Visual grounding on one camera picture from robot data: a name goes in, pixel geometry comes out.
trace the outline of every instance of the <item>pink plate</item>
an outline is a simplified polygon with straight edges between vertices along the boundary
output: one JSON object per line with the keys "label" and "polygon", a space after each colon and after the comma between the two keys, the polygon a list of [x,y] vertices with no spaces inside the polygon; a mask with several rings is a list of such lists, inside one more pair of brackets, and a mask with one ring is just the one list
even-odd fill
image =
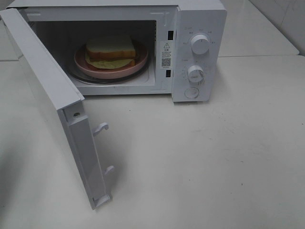
{"label": "pink plate", "polygon": [[118,69],[91,70],[85,60],[85,46],[75,52],[74,61],[76,66],[86,75],[99,79],[119,79],[139,71],[146,63],[148,58],[147,48],[140,42],[133,41],[139,58],[135,60],[134,66],[126,66]]}

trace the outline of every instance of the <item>microwave door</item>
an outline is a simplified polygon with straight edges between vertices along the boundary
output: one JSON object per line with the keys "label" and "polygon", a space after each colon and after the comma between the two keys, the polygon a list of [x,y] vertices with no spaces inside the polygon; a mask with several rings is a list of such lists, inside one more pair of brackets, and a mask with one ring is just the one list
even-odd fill
{"label": "microwave door", "polygon": [[91,129],[82,104],[83,96],[21,14],[22,11],[16,9],[2,10],[0,23],[6,26],[24,75],[49,124],[52,136],[63,152],[68,154],[65,159],[67,162],[71,160],[70,167],[79,173],[91,207],[95,209],[110,199],[105,176],[113,167],[105,170],[101,168],[94,142],[94,136],[102,129],[108,129],[108,125],[102,123]]}

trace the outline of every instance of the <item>sticker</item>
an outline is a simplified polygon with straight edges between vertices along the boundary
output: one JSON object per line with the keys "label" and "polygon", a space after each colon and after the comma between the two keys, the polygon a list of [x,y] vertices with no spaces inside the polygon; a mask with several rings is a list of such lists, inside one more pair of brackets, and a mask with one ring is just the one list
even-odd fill
{"label": "sticker", "polygon": [[163,69],[171,68],[173,41],[160,41],[160,66]]}

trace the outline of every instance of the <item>timer knob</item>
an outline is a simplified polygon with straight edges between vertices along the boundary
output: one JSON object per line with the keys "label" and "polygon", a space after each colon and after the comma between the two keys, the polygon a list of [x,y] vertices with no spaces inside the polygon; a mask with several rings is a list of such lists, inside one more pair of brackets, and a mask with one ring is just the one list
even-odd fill
{"label": "timer knob", "polygon": [[204,34],[197,34],[191,39],[192,51],[195,54],[205,54],[210,47],[210,38]]}
{"label": "timer knob", "polygon": [[193,65],[187,70],[187,78],[191,83],[198,83],[204,79],[203,69],[199,65]]}

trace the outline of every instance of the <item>white microwave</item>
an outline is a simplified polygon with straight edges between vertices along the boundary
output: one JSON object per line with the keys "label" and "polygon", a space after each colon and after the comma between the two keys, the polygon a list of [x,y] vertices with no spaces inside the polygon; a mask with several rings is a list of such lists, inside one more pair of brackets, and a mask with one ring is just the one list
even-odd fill
{"label": "white microwave", "polygon": [[[224,30],[219,0],[15,0],[0,11],[42,112],[61,146],[71,149],[92,209],[111,198],[83,95],[171,94],[174,102],[209,99]],[[147,61],[117,79],[88,76],[73,63],[90,37],[128,34]]]}

